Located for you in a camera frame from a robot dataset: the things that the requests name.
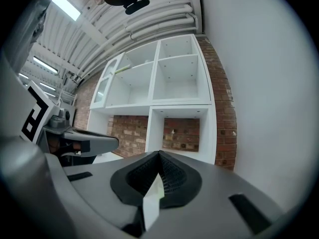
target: white wall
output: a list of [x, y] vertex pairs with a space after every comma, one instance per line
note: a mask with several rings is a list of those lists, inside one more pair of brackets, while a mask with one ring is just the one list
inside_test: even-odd
[[203, 0], [235, 101], [235, 172], [285, 211], [318, 164], [318, 57], [284, 0]]

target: black slot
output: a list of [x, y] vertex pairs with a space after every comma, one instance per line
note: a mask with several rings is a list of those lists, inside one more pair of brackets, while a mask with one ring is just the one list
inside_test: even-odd
[[81, 180], [87, 177], [93, 176], [93, 174], [91, 174], [90, 172], [84, 172], [84, 173], [77, 173], [77, 174], [72, 174], [72, 175], [68, 175], [68, 179], [69, 181], [77, 181], [77, 180]]
[[232, 195], [229, 200], [255, 235], [271, 225], [270, 221], [243, 194]]

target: paper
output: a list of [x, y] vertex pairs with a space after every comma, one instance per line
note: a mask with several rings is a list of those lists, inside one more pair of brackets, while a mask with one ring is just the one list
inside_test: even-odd
[[164, 197], [164, 185], [159, 174], [143, 198], [143, 215], [146, 231], [160, 215], [160, 199]]

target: fluorescent light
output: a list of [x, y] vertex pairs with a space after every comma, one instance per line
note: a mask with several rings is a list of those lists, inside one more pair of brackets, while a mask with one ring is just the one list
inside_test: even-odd
[[22, 76], [22, 77], [25, 77], [26, 79], [29, 79], [29, 77], [27, 77], [27, 76], [24, 75], [24, 74], [20, 74], [20, 73], [19, 73], [19, 75]]
[[56, 98], [56, 96], [55, 95], [53, 95], [53, 94], [50, 94], [50, 93], [48, 93], [48, 92], [46, 92], [46, 91], [43, 91], [43, 92], [45, 92], [47, 95], [49, 95], [49, 96], [52, 96], [52, 97], [55, 97]]
[[80, 16], [80, 12], [68, 0], [52, 0], [59, 6], [66, 14], [68, 14], [74, 21]]
[[48, 88], [48, 89], [51, 89], [51, 90], [54, 90], [54, 91], [55, 91], [55, 88], [53, 88], [53, 87], [50, 87], [50, 86], [48, 86], [48, 85], [45, 85], [45, 84], [42, 83], [42, 82], [40, 82], [40, 84], [41, 84], [42, 86]]
[[44, 66], [46, 69], [49, 69], [50, 71], [52, 71], [53, 73], [57, 74], [58, 70], [54, 69], [53, 67], [50, 67], [48, 64], [42, 62], [41, 60], [39, 60], [36, 57], [33, 57], [33, 60], [37, 63], [39, 63], [41, 66]]

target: white cabinet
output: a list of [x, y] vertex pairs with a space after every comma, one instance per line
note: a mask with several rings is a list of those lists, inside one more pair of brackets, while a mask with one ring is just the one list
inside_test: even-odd
[[208, 69], [194, 35], [155, 41], [106, 65], [91, 102], [88, 128], [101, 116], [149, 116], [146, 151], [162, 149], [164, 118], [200, 118], [199, 153], [169, 150], [209, 163], [216, 152], [216, 112]]

